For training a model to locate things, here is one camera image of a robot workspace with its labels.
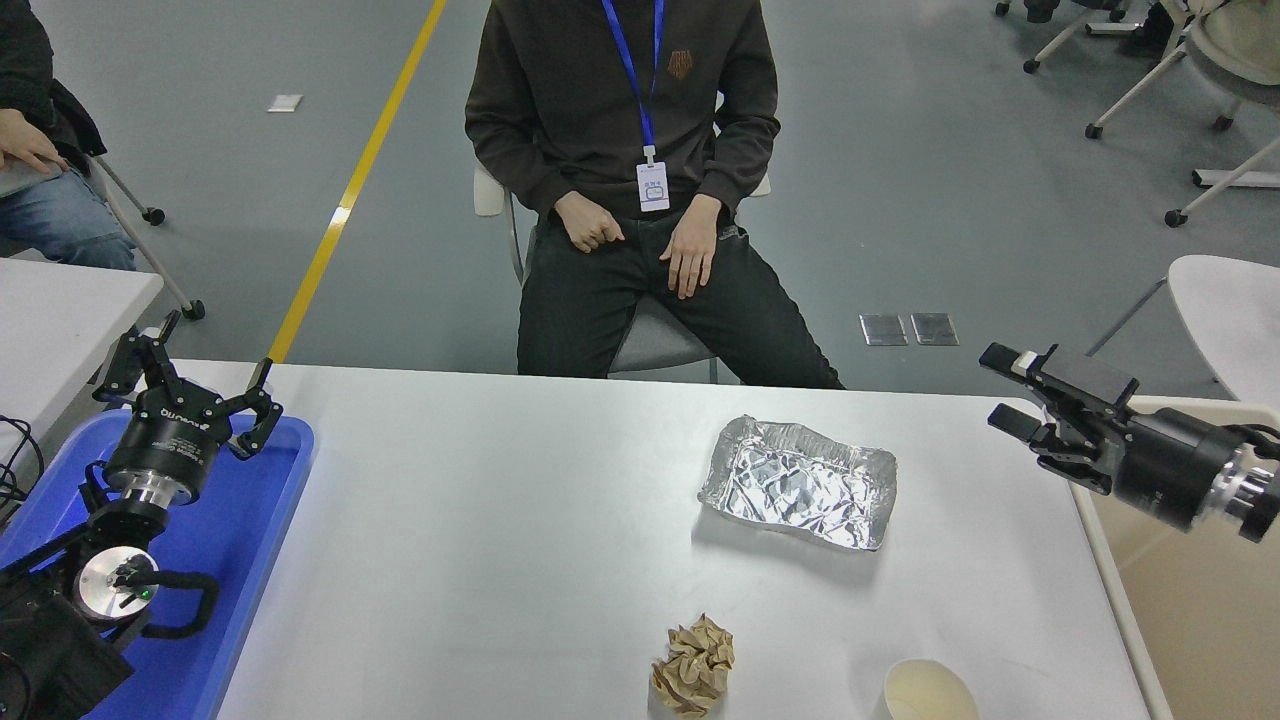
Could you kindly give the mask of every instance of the white table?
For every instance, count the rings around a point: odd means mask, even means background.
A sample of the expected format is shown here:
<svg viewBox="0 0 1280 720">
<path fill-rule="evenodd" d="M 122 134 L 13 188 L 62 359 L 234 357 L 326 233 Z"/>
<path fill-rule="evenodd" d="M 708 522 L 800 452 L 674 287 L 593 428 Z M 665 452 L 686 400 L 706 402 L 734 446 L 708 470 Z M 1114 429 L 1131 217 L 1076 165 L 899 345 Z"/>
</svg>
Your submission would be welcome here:
<svg viewBox="0 0 1280 720">
<path fill-rule="evenodd" d="M 1280 268 L 1187 255 L 1169 266 L 1169 291 L 1222 387 L 1280 410 Z"/>
<path fill-rule="evenodd" d="M 251 366 L 178 370 L 230 393 Z M 1066 483 L 986 427 L 992 398 L 289 365 L 270 383 L 316 454 L 221 720 L 673 717 L 649 666 L 701 612 L 736 638 L 716 717 L 867 717 L 915 656 L 986 720 L 1148 717 Z M 884 547 L 703 510 L 741 414 L 897 455 Z"/>
<path fill-rule="evenodd" d="M 161 287 L 150 273 L 0 259 L 0 414 L 38 442 Z M 0 456 L 19 439 L 0 425 Z"/>
</svg>

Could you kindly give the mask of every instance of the metal floor plate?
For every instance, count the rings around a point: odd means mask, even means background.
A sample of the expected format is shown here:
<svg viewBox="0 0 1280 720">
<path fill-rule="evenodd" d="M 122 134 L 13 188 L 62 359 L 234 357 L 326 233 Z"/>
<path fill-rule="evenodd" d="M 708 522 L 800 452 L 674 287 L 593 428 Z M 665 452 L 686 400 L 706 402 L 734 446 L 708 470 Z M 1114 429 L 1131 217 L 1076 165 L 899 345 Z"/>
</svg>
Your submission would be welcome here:
<svg viewBox="0 0 1280 720">
<path fill-rule="evenodd" d="M 920 345 L 960 345 L 956 327 L 946 313 L 911 313 L 911 327 Z"/>
<path fill-rule="evenodd" d="M 906 328 L 897 315 L 859 315 L 863 322 L 863 337 L 867 345 L 890 346 L 906 345 Z"/>
</svg>

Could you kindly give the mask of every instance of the person's right hand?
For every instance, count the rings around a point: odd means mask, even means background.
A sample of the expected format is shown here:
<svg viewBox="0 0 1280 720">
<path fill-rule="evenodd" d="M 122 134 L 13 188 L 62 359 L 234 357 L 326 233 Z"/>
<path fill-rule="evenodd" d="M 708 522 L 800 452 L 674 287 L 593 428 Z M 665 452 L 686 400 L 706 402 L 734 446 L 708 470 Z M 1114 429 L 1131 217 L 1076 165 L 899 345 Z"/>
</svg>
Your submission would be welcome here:
<svg viewBox="0 0 1280 720">
<path fill-rule="evenodd" d="M 45 165 L 45 160 L 63 170 L 70 169 L 49 136 L 28 123 L 20 110 L 13 108 L 0 110 L 0 168 L 4 168 L 5 155 L 13 155 L 46 176 L 51 170 Z"/>
<path fill-rule="evenodd" d="M 626 240 L 613 215 L 576 190 L 556 201 L 556 211 L 564 222 L 568 241 L 582 252 L 590 252 L 605 242 Z"/>
</svg>

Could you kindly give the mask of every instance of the yellow floor line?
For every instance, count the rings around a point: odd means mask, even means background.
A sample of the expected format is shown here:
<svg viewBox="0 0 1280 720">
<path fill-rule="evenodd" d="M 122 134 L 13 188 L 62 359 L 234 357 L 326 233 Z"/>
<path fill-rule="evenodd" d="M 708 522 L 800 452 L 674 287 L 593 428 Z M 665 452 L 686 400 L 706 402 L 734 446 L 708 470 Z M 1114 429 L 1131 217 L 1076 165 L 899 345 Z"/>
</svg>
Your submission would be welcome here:
<svg viewBox="0 0 1280 720">
<path fill-rule="evenodd" d="M 311 299 L 315 297 L 316 288 L 320 287 L 320 279 L 324 278 L 325 269 L 329 266 L 329 259 L 333 258 L 333 252 L 338 247 L 342 231 L 347 228 L 347 218 L 351 217 L 351 210 L 356 206 L 356 201 L 360 200 L 360 191 L 364 190 L 365 179 L 369 178 L 369 170 L 372 169 L 374 160 L 378 159 L 378 152 L 383 149 L 383 141 L 387 140 L 387 131 L 390 129 L 392 122 L 396 119 L 396 113 L 399 111 L 401 101 L 404 100 L 404 92 L 413 79 L 413 72 L 422 59 L 426 44 L 431 41 L 431 33 L 435 32 L 435 26 L 440 20 L 440 13 L 444 12 L 445 3 L 448 0 L 435 0 L 430 14 L 426 15 L 426 22 L 422 23 L 422 29 L 417 33 L 417 41 L 413 42 L 413 49 L 404 60 L 404 67 L 401 68 L 396 87 L 392 88 L 392 94 L 383 106 L 383 114 L 378 118 L 378 124 L 374 126 L 372 135 L 369 136 L 369 142 L 365 145 L 365 151 L 360 155 L 360 161 L 356 163 L 356 170 L 351 174 L 351 181 L 347 182 L 347 190 L 343 191 L 342 200 L 333 211 L 333 218 L 329 220 L 329 228 L 325 231 L 324 238 L 320 241 L 320 247 L 316 249 L 316 254 L 311 259 L 311 266 L 307 268 L 307 274 L 302 278 L 302 284 L 298 286 L 297 295 L 293 296 L 293 304 L 289 305 L 289 311 L 285 313 L 284 322 L 280 323 L 280 329 L 275 333 L 275 341 L 268 352 L 268 357 L 275 363 L 284 363 L 284 359 L 289 355 L 289 347 L 293 345 L 293 340 L 298 334 L 298 328 L 307 315 L 307 307 L 311 306 Z"/>
</svg>

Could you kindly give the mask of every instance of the crumpled brown paper ball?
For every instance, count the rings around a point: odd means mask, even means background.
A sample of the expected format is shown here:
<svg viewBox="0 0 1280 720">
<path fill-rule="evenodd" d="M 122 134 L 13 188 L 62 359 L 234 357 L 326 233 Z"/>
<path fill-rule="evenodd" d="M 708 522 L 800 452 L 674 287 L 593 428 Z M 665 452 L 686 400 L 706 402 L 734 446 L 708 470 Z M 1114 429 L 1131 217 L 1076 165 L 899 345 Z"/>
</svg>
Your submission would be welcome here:
<svg viewBox="0 0 1280 720">
<path fill-rule="evenodd" d="M 733 635 L 704 614 L 689 629 L 667 630 L 671 652 L 653 664 L 653 688 L 685 720 L 704 717 L 728 689 Z"/>
</svg>

